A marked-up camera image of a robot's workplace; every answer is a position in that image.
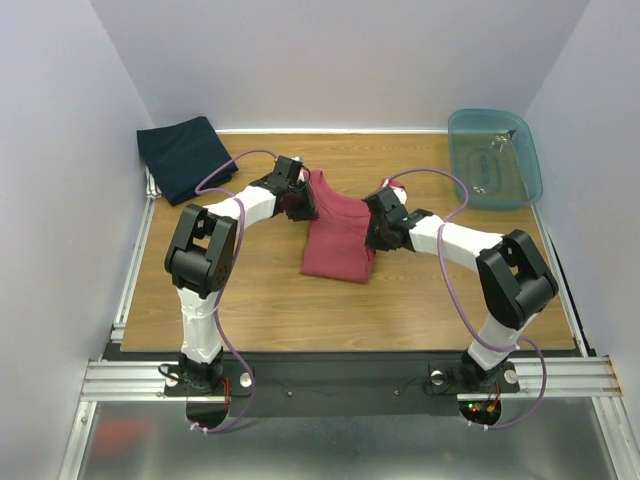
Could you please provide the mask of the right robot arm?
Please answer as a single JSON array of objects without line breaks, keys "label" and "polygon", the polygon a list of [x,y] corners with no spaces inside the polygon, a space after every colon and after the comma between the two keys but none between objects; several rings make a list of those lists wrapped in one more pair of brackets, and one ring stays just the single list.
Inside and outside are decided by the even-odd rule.
[{"label": "right robot arm", "polygon": [[472,333],[461,359],[460,378],[472,390],[491,384],[518,346],[524,329],[558,294],[558,284],[532,238],[522,230],[506,235],[447,222],[430,211],[410,212],[385,186],[364,199],[370,213],[366,245],[381,251],[406,249],[448,260],[478,275],[488,317]]}]

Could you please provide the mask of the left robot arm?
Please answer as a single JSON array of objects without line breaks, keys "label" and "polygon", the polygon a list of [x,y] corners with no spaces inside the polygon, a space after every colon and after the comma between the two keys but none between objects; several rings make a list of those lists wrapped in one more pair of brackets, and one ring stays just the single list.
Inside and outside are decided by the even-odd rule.
[{"label": "left robot arm", "polygon": [[183,326],[178,367],[167,376],[202,394],[222,384],[223,340],[215,318],[246,229],[281,213],[292,221],[317,217],[306,167],[297,157],[277,157],[269,174],[237,194],[216,191],[226,198],[183,209],[164,261]]}]

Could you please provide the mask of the maroon tank top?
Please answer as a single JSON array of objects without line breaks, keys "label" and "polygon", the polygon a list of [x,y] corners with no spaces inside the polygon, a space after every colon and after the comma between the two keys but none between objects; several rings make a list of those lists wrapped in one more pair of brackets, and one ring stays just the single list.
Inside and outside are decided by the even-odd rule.
[{"label": "maroon tank top", "polygon": [[361,199],[337,193],[321,170],[309,174],[318,217],[309,224],[300,273],[364,284],[376,251],[366,246],[370,212]]}]

